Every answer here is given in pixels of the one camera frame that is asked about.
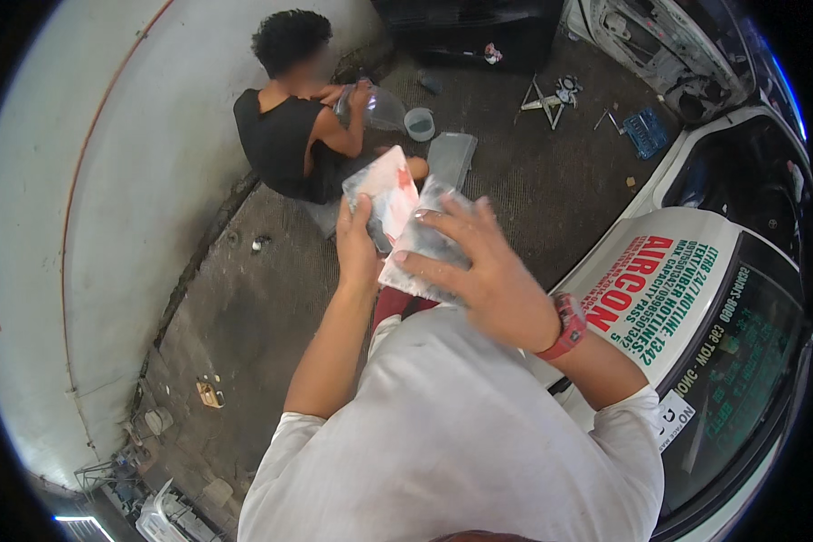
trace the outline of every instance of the hand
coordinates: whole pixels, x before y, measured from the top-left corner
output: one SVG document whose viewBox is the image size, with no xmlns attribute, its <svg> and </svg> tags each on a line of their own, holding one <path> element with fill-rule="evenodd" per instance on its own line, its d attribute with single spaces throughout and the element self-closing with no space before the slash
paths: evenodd
<svg viewBox="0 0 813 542">
<path fill-rule="evenodd" d="M 314 94 L 323 105 L 333 107 L 343 95 L 343 85 L 325 85 L 322 90 Z"/>
<path fill-rule="evenodd" d="M 371 204 L 368 194 L 359 194 L 355 214 L 349 211 L 347 197 L 341 198 L 337 217 L 337 259 L 341 264 L 338 288 L 359 294 L 375 294 L 383 260 L 368 234 Z"/>
<path fill-rule="evenodd" d="M 370 83 L 368 80 L 362 79 L 358 81 L 352 93 L 349 94 L 349 111 L 351 111 L 352 114 L 362 114 L 364 108 L 370 101 L 371 94 L 372 92 L 370 91 Z"/>
<path fill-rule="evenodd" d="M 460 244 L 472 260 L 470 270 L 414 252 L 396 252 L 394 261 L 464 299 L 467 318 L 491 338 L 530 352 L 548 350 L 560 334 L 560 318 L 551 298 L 509 248 L 488 199 L 480 198 L 474 211 L 450 197 L 442 200 L 448 214 L 422 209 L 417 220 Z"/>
</svg>

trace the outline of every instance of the concrete floor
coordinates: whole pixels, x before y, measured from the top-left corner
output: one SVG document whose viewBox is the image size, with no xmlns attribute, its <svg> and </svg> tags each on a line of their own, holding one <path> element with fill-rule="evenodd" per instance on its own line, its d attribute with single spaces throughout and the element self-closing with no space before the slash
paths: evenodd
<svg viewBox="0 0 813 542">
<path fill-rule="evenodd" d="M 618 121 L 651 106 L 668 129 L 680 131 L 654 93 L 611 58 L 584 42 L 558 36 L 538 81 L 552 93 L 563 75 L 579 77 L 578 109 L 564 111 L 555 132 L 541 110 L 513 119 L 530 78 L 492 71 L 431 70 L 443 84 L 432 96 L 417 83 L 409 61 L 399 62 L 382 86 L 407 108 L 434 111 L 439 131 L 478 137 L 464 193 L 489 194 L 509 242 L 545 288 L 551 288 L 596 243 L 659 163 L 635 156 L 626 136 L 607 121 L 593 131 L 603 110 L 619 104 Z M 372 143 L 399 143 L 408 154 L 426 155 L 391 133 L 369 134 Z M 229 233 L 238 234 L 229 243 Z M 250 244 L 267 236 L 260 253 Z M 142 409 L 172 412 L 175 426 L 145 441 L 156 458 L 145 472 L 159 488 L 175 485 L 227 538 L 234 538 L 243 496 L 281 414 L 292 372 L 322 318 L 337 276 L 335 245 L 293 202 L 265 186 L 252 191 L 224 234 L 214 242 L 187 294 L 153 350 Z M 225 407 L 202 405 L 196 380 L 222 390 Z M 225 505 L 208 500 L 205 486 L 222 478 L 234 493 Z"/>
</svg>

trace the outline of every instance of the curly hair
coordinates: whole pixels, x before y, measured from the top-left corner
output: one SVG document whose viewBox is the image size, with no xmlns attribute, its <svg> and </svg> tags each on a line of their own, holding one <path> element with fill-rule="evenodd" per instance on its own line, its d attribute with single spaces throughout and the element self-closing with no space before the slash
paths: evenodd
<svg viewBox="0 0 813 542">
<path fill-rule="evenodd" d="M 274 79 L 297 62 L 311 58 L 331 39 L 327 18 L 303 9 L 279 11 L 259 25 L 253 35 L 253 54 Z"/>
</svg>

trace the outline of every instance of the sticker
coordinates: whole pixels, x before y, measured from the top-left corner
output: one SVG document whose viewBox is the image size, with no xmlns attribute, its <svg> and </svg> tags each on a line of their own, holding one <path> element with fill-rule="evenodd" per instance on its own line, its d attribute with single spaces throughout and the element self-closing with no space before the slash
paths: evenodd
<svg viewBox="0 0 813 542">
<path fill-rule="evenodd" d="M 695 408 L 690 406 L 682 396 L 673 391 L 666 394 L 660 401 L 660 432 L 656 435 L 656 443 L 662 450 L 672 443 L 672 440 L 681 434 L 681 430 L 695 417 Z"/>
</svg>

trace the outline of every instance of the maroon pants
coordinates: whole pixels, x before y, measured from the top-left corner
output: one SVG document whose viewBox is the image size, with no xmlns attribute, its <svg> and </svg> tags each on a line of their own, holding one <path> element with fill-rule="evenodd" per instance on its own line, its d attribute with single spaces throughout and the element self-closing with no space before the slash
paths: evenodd
<svg viewBox="0 0 813 542">
<path fill-rule="evenodd" d="M 400 314 L 401 318 L 406 318 L 421 310 L 433 309 L 437 305 L 439 305 L 438 301 L 419 298 L 386 286 L 379 293 L 379 298 L 376 300 L 374 327 L 371 328 L 371 333 L 376 331 L 376 326 L 380 322 L 392 315 Z"/>
</svg>

